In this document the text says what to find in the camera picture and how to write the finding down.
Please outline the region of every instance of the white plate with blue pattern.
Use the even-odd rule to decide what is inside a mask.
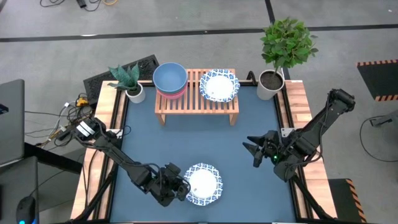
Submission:
[[[223,192],[220,172],[212,165],[199,163],[186,171],[184,179],[191,185],[187,200],[199,206],[206,206],[219,199]]]
[[[231,101],[240,86],[235,74],[228,69],[213,69],[200,78],[200,94],[214,102]]]

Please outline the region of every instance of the white pot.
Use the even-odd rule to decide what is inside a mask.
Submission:
[[[281,75],[278,71],[276,72],[276,74],[278,76],[280,76],[282,78],[282,86],[277,89],[277,90],[269,90],[266,87],[264,87],[260,80],[261,80],[261,76],[262,74],[266,73],[266,72],[274,72],[274,70],[265,70],[261,73],[260,77],[259,77],[259,84],[257,85],[257,96],[262,99],[262,100],[269,100],[271,99],[280,89],[282,89],[282,87],[285,85],[285,78],[283,75]]]
[[[126,90],[126,95],[129,97],[129,99],[133,102],[133,103],[141,103],[142,101],[144,101],[145,99],[145,91],[144,91],[144,87],[142,87],[142,85],[140,83],[138,83],[138,85],[141,87],[141,91],[135,95],[135,96],[131,96],[129,95],[128,91]]]

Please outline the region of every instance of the wooden slatted stand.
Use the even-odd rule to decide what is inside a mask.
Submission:
[[[161,125],[166,123],[168,114],[228,114],[229,124],[235,125],[239,114],[238,96],[228,103],[205,100],[200,94],[200,78],[211,69],[187,69],[188,88],[184,95],[176,100],[169,100],[156,93],[155,115]]]

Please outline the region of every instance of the gray carpet floor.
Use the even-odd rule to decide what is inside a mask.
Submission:
[[[119,1],[113,6],[101,3],[95,12],[79,9],[76,1],[47,8],[40,7],[39,1],[0,2],[3,6],[0,38],[261,28],[270,24],[263,0]],[[398,2],[394,0],[271,0],[271,3],[276,19],[290,16],[310,27],[398,24]],[[398,164],[370,158],[360,145],[359,127],[370,116],[398,109],[398,101],[375,102],[356,69],[356,62],[397,59],[398,29],[313,34],[319,36],[316,43],[319,53],[308,63],[289,70],[291,79],[304,81],[312,114],[323,108],[331,88],[342,88],[355,95],[357,103],[353,112],[341,116],[324,135],[328,177],[354,181],[369,222],[396,223]],[[217,34],[3,42],[0,43],[0,83],[23,78],[26,110],[59,113],[65,102],[84,92],[82,80],[106,71],[107,66],[122,65],[151,54],[156,55],[159,63],[178,62],[186,68],[235,68],[239,78],[245,78],[252,70],[258,76],[266,68],[272,68],[261,58],[261,36]],[[56,117],[26,114],[25,130],[51,128],[55,121]],[[364,144],[377,157],[398,159],[396,131],[391,124],[381,128],[365,125]],[[37,143],[43,139],[26,138],[26,141]],[[77,159],[83,149],[73,142],[54,152]],[[41,180],[58,172],[45,166],[39,167],[39,171]],[[40,190],[42,223],[65,221],[70,216],[78,177],[65,174],[57,178]]]

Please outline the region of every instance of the potted plant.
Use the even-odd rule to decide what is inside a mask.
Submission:
[[[139,68],[138,62],[133,68],[128,66],[127,71],[123,69],[120,65],[117,68],[109,67],[109,71],[112,75],[119,81],[119,83],[109,83],[111,87],[115,87],[119,90],[125,90],[126,95],[133,103],[140,103],[145,99],[145,91],[140,83],[138,83],[139,78]]]
[[[311,40],[317,36],[310,35],[304,23],[296,19],[275,21],[264,31],[266,36],[261,38],[261,55],[267,64],[273,63],[274,70],[265,70],[260,74],[257,95],[262,100],[269,100],[285,83],[284,76],[278,69],[302,64],[307,61],[309,55],[315,56],[318,49],[313,48]]]

